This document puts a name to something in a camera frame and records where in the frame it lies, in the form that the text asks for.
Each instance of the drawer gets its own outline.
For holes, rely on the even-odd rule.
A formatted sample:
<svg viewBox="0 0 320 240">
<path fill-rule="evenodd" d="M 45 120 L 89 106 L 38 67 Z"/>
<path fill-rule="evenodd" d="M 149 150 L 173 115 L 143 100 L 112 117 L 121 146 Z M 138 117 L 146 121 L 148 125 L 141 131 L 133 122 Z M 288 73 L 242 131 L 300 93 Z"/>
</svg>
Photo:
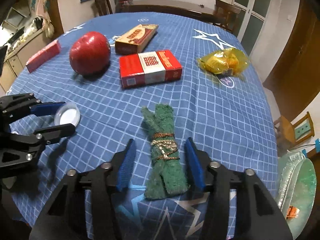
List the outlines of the drawer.
<svg viewBox="0 0 320 240">
<path fill-rule="evenodd" d="M 9 64 L 12 67 L 12 70 L 14 71 L 14 73 L 16 74 L 16 76 L 18 76 L 20 74 L 20 72 L 23 70 L 23 67 L 20 63 L 20 60 L 18 58 L 17 55 L 11 57 L 8 59 Z"/>
<path fill-rule="evenodd" d="M 4 62 L 2 75 L 0 77 L 0 84 L 5 92 L 9 90 L 15 79 L 16 75 L 14 74 L 10 64 L 8 63 L 8 61 Z"/>
</svg>

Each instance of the metal screw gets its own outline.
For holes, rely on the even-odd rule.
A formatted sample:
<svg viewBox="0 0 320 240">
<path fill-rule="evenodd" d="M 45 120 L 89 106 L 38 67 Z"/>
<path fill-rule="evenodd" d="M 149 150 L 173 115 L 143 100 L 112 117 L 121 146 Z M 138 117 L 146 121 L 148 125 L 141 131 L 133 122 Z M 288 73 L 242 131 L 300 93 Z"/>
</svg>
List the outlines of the metal screw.
<svg viewBox="0 0 320 240">
<path fill-rule="evenodd" d="M 101 168 L 103 169 L 110 169 L 112 167 L 111 163 L 103 163 L 101 164 Z"/>
<path fill-rule="evenodd" d="M 68 175 L 68 176 L 74 176 L 76 173 L 77 173 L 76 170 L 71 169 L 71 170 L 68 170 L 67 175 Z"/>
<path fill-rule="evenodd" d="M 31 161 L 32 160 L 32 154 L 28 153 L 26 158 L 27 158 L 27 161 Z"/>
<path fill-rule="evenodd" d="M 246 170 L 245 170 L 245 173 L 246 173 L 248 176 L 252 176 L 252 175 L 254 175 L 254 170 L 253 170 L 253 169 L 246 169 Z"/>
<path fill-rule="evenodd" d="M 36 138 L 40 140 L 42 138 L 42 134 L 41 133 L 37 133 L 36 134 Z"/>
<path fill-rule="evenodd" d="M 216 168 L 220 167 L 220 163 L 218 163 L 218 162 L 210 162 L 209 166 L 211 168 L 215 168 L 216 169 Z"/>
</svg>

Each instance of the red apple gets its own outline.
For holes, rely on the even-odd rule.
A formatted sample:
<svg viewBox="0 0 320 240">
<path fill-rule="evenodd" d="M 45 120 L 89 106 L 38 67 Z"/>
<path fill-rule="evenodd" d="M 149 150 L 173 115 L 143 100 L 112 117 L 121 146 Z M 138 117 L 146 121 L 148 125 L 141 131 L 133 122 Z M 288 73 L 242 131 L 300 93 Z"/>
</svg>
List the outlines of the red apple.
<svg viewBox="0 0 320 240">
<path fill-rule="evenodd" d="M 88 32 L 70 50 L 70 65 L 80 75 L 101 72 L 110 62 L 110 44 L 101 33 Z"/>
</svg>

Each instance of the trash bin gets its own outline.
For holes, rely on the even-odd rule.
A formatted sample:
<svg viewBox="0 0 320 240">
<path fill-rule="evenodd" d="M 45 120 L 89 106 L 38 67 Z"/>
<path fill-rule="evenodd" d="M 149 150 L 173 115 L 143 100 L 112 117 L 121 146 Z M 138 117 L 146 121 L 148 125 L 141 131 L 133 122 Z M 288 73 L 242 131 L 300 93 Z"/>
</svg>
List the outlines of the trash bin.
<svg viewBox="0 0 320 240">
<path fill-rule="evenodd" d="M 115 0 L 116 13 L 122 12 L 124 6 L 133 4 L 133 0 Z"/>
</svg>

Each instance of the green cloth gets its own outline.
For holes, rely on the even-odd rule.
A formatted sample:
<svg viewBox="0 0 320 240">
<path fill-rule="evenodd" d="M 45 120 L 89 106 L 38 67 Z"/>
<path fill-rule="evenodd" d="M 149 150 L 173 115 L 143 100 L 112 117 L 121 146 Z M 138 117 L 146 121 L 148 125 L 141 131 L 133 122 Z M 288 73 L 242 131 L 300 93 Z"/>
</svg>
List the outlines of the green cloth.
<svg viewBox="0 0 320 240">
<path fill-rule="evenodd" d="M 155 113 L 148 108 L 141 110 L 144 122 L 148 127 L 150 138 L 155 133 L 174 133 L 173 109 L 169 105 L 156 105 Z M 174 137 L 157 138 L 156 140 L 175 140 Z M 181 195 L 188 190 L 188 184 L 179 160 L 158 160 L 162 153 L 157 145 L 151 148 L 152 172 L 147 182 L 145 197 L 148 199 L 164 199 L 169 196 Z M 179 152 L 169 155 L 179 157 Z"/>
</svg>

